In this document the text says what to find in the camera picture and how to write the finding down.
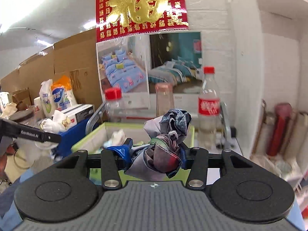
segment wire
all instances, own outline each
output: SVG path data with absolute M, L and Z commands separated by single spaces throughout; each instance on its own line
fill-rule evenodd
M 19 166 L 19 165 L 17 164 L 17 162 L 16 162 L 16 160 L 15 160 L 15 156 L 16 156 L 17 158 L 23 160 L 23 161 L 26 161 L 26 159 L 24 159 L 24 158 L 22 158 L 22 157 L 16 155 L 16 153 L 17 153 L 18 150 L 19 150 L 19 149 L 17 149 L 17 150 L 15 151 L 14 156 L 13 156 L 13 160 L 14 160 L 14 163 L 15 163 L 16 167 L 18 167 L 18 168 L 20 168 L 20 169 L 25 169 L 25 170 L 31 168 L 31 167 L 33 166 L 33 164 L 34 164 L 35 161 L 34 161 L 33 164 L 32 164 L 31 166 L 29 166 L 29 167 L 21 167 L 21 166 Z

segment red label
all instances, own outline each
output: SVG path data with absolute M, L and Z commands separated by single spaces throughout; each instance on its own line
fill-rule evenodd
M 217 116 L 220 112 L 220 99 L 199 99 L 199 114 Z
M 97 42 L 171 29 L 188 29 L 185 0 L 96 0 Z

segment bag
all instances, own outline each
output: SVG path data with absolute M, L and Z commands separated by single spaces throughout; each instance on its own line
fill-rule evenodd
M 56 109 L 62 111 L 77 104 L 70 79 L 62 76 L 59 80 L 51 85 L 53 101 Z

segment shelf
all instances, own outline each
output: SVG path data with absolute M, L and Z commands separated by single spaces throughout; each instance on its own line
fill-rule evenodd
M 308 17 L 308 0 L 257 0 L 257 2 L 262 11 L 291 19 Z

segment red poster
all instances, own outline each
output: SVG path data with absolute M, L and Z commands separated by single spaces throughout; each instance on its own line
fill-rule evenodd
M 97 42 L 136 33 L 188 29 L 185 0 L 96 0 Z

